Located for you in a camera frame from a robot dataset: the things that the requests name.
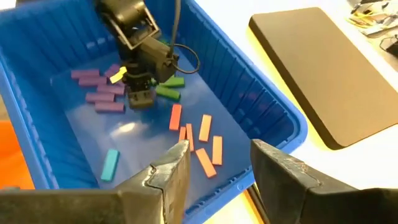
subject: teal block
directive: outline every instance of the teal block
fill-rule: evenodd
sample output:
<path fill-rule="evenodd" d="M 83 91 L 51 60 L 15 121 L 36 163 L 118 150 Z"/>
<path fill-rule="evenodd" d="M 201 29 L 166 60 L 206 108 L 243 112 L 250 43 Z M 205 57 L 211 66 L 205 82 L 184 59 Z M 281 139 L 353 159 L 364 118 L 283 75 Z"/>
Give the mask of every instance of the teal block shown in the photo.
<path fill-rule="evenodd" d="M 105 163 L 101 174 L 101 180 L 110 182 L 113 180 L 116 166 L 118 164 L 120 152 L 110 149 L 105 157 Z"/>

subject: orange object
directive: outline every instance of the orange object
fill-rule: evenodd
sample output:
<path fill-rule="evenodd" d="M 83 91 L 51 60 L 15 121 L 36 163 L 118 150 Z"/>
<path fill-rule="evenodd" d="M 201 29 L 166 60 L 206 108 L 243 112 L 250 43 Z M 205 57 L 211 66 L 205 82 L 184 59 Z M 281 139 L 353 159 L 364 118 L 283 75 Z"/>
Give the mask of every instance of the orange object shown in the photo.
<path fill-rule="evenodd" d="M 196 150 L 197 156 L 199 158 L 200 164 L 205 170 L 207 178 L 214 177 L 217 172 L 214 169 L 214 166 L 211 164 L 210 158 L 207 156 L 207 153 L 204 148 Z"/>
<path fill-rule="evenodd" d="M 223 137 L 213 136 L 213 164 L 223 165 Z"/>
<path fill-rule="evenodd" d="M 180 128 L 180 139 L 178 140 L 178 142 L 180 142 L 181 140 L 184 140 L 184 139 L 186 139 L 186 136 L 187 135 L 187 128 L 186 127 L 181 127 Z"/>
<path fill-rule="evenodd" d="M 193 152 L 195 148 L 193 147 L 192 124 L 187 124 L 187 139 L 189 140 L 189 150 Z"/>
<path fill-rule="evenodd" d="M 174 104 L 172 109 L 172 115 L 170 118 L 169 129 L 173 131 L 178 131 L 180 128 L 180 117 L 181 117 L 182 106 L 180 104 Z"/>
<path fill-rule="evenodd" d="M 10 121 L 0 121 L 0 189 L 35 189 Z"/>
<path fill-rule="evenodd" d="M 199 141 L 207 142 L 209 140 L 210 125 L 211 125 L 211 116 L 204 114 L 201 119 Z"/>

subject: table surface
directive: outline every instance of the table surface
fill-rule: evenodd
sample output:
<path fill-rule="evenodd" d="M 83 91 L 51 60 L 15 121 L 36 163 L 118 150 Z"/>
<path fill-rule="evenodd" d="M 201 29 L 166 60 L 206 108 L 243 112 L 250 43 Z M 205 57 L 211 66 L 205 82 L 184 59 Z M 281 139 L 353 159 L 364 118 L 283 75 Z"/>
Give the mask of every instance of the table surface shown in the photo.
<path fill-rule="evenodd" d="M 376 67 L 382 76 L 398 90 L 397 72 L 376 52 L 372 44 L 353 26 L 344 21 L 349 12 L 345 0 L 196 0 L 206 13 L 228 35 L 228 37 L 259 67 L 265 76 L 272 80 L 297 108 L 299 104 L 283 82 L 276 68 L 271 63 L 259 42 L 248 29 L 250 17 L 255 13 L 284 11 L 303 7 L 317 6 L 322 8 L 348 36 L 365 57 Z M 0 1 L 0 9 L 15 6 L 15 0 Z M 398 64 L 394 57 L 384 54 L 387 61 Z M 329 150 L 308 122 L 308 138 L 291 155 L 306 162 L 308 165 L 341 180 L 358 189 L 371 187 L 398 187 L 398 127 L 393 126 L 377 133 L 359 143 L 339 151 Z M 213 215 L 209 223 L 262 223 L 247 192 L 242 193 L 218 213 Z"/>

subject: black mat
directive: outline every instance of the black mat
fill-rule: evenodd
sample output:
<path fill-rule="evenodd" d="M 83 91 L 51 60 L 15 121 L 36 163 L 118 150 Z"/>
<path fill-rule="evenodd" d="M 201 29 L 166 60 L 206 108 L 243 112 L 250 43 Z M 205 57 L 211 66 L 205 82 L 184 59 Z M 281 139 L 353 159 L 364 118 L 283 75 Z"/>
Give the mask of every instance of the black mat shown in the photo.
<path fill-rule="evenodd" d="M 249 26 L 331 149 L 398 123 L 397 92 L 321 9 L 257 14 Z"/>

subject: blue plastic bin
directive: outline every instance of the blue plastic bin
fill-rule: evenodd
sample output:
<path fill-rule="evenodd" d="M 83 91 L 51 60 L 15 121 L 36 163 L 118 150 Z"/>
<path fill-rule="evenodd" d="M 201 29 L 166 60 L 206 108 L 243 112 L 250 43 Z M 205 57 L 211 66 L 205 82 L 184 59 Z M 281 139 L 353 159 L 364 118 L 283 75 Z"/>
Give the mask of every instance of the blue plastic bin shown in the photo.
<path fill-rule="evenodd" d="M 173 102 L 126 114 L 97 114 L 70 70 L 118 63 L 114 39 L 91 1 L 56 0 L 0 12 L 0 90 L 37 189 L 108 189 L 120 184 L 178 141 L 169 131 Z M 146 4 L 167 39 L 174 2 Z M 250 140 L 259 138 L 292 152 L 307 135 L 299 111 L 222 33 L 194 1 L 183 1 L 178 43 L 195 50 L 200 71 L 184 75 L 182 125 L 193 124 L 195 148 L 202 114 L 211 114 L 210 135 L 224 137 L 223 165 L 207 179 L 192 154 L 185 223 L 202 223 L 254 182 Z M 193 69 L 184 50 L 179 65 Z M 112 183 L 100 180 L 108 149 L 121 152 Z"/>

